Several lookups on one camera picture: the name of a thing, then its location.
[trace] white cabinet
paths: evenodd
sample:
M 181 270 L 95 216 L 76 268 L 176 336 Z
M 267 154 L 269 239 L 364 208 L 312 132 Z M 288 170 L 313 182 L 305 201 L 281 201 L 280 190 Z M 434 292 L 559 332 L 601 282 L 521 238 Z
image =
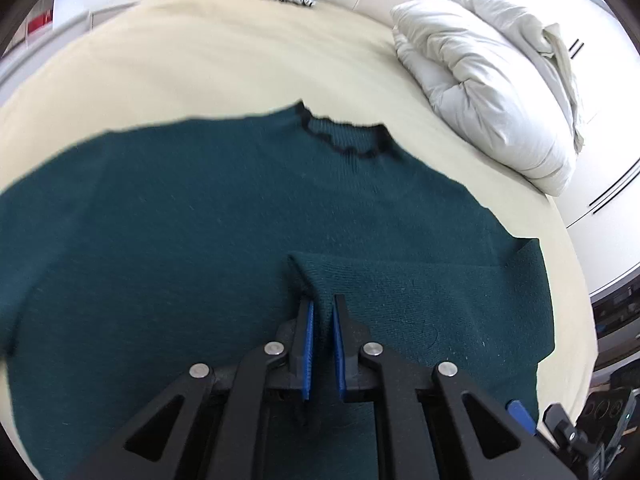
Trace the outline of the white cabinet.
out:
M 578 156 L 574 177 L 556 198 L 565 225 L 570 226 L 598 208 L 614 192 L 627 170 L 633 171 L 640 158 L 635 100 L 634 94 L 620 96 L 586 125 L 585 145 Z
M 616 283 L 640 263 L 640 168 L 626 186 L 569 227 L 589 294 Z
M 591 0 L 562 0 L 562 38 L 584 43 L 572 59 L 584 119 L 591 121 L 618 96 L 637 91 L 640 56 L 618 20 Z
M 594 300 L 640 268 L 640 56 L 606 10 L 590 0 L 565 3 L 563 39 L 584 43 L 572 68 L 587 124 L 556 205 Z

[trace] dark green knit sweater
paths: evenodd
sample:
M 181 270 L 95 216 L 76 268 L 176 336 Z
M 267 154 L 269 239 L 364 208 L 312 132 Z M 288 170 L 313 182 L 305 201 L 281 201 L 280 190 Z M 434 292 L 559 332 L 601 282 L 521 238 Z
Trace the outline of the dark green knit sweater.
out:
M 107 133 L 0 197 L 0 348 L 15 420 L 61 480 L 196 362 L 237 362 L 316 302 L 316 434 L 274 414 L 266 478 L 376 477 L 372 410 L 343 405 L 332 296 L 412 360 L 454 361 L 535 416 L 553 349 L 536 240 L 383 126 L 303 107 Z

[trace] metal screw head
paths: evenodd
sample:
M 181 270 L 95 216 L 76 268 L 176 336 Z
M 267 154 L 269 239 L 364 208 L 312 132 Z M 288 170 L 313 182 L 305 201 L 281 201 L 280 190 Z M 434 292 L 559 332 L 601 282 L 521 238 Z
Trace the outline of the metal screw head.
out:
M 271 341 L 264 346 L 267 355 L 280 355 L 284 352 L 284 345 L 280 341 Z
M 376 343 L 375 341 L 372 341 L 370 343 L 365 343 L 362 349 L 364 350 L 365 354 L 373 355 L 374 357 L 376 355 L 382 354 L 382 351 L 383 351 L 382 345 L 380 343 Z
M 204 363 L 198 363 L 189 368 L 189 375 L 195 379 L 201 379 L 209 375 L 209 367 Z
M 453 377 L 458 373 L 458 367 L 449 361 L 443 361 L 438 365 L 438 371 L 446 377 Z

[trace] red object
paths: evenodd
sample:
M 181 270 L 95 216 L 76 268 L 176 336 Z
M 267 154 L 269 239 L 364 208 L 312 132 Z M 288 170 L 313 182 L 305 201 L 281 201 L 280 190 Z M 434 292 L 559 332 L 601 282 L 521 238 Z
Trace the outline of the red object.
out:
M 29 23 L 27 23 L 27 36 L 32 32 L 35 32 L 40 27 L 47 25 L 53 20 L 53 10 L 49 9 L 47 12 L 43 12 L 41 15 L 33 18 Z

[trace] cream bed sheet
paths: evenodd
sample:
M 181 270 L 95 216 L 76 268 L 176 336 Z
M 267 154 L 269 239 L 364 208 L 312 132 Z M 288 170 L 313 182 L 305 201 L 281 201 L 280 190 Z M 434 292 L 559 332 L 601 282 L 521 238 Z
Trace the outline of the cream bed sheet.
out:
M 390 29 L 354 12 L 325 3 L 143 1 L 56 54 L 0 109 L 0 190 L 107 129 L 262 113 L 300 98 L 315 115 L 385 123 L 404 149 L 464 184 L 512 235 L 540 239 L 556 332 L 556 348 L 538 368 L 540 412 L 562 402 L 575 420 L 596 337 L 554 202 L 437 118 L 396 59 Z M 17 440 L 9 398 L 0 366 L 0 420 Z

